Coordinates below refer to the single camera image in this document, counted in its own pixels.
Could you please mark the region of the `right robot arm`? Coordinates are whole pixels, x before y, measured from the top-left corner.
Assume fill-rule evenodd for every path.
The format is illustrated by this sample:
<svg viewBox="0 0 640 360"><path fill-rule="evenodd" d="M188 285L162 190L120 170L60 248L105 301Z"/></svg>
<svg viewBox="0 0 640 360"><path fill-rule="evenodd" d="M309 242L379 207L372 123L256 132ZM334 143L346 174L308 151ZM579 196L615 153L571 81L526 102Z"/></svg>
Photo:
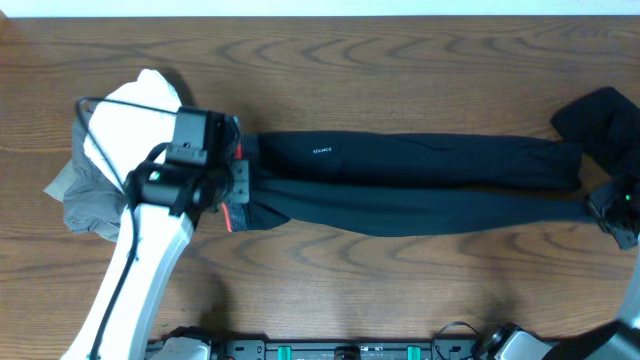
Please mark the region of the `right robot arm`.
<svg viewBox="0 0 640 360"><path fill-rule="evenodd" d="M588 210L623 250L639 247L639 181L616 179L591 193ZM556 344L510 324L477 343L473 356L503 360L639 360L639 269L614 320Z"/></svg>

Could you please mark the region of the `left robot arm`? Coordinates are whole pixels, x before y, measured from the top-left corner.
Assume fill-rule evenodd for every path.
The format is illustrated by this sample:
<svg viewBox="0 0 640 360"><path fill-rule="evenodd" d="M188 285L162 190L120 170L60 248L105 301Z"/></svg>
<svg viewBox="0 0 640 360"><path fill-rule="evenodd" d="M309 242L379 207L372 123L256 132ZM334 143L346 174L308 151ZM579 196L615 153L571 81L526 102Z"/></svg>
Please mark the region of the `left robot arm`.
<svg viewBox="0 0 640 360"><path fill-rule="evenodd" d="M124 196L116 247L66 359L141 359L167 282L201 213L233 192L232 115L160 111L81 120L85 149Z"/></svg>

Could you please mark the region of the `black leggings with red waistband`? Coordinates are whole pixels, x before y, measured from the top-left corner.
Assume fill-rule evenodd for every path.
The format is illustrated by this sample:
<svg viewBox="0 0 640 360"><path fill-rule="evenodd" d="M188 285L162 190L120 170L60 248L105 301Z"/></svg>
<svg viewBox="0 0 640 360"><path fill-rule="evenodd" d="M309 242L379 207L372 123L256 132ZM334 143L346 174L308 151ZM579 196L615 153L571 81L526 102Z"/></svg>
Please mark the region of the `black leggings with red waistband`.
<svg viewBox="0 0 640 360"><path fill-rule="evenodd" d="M518 136L273 132L243 138L249 200L222 206L231 232L290 220L376 237L590 222L574 198L582 149Z"/></svg>

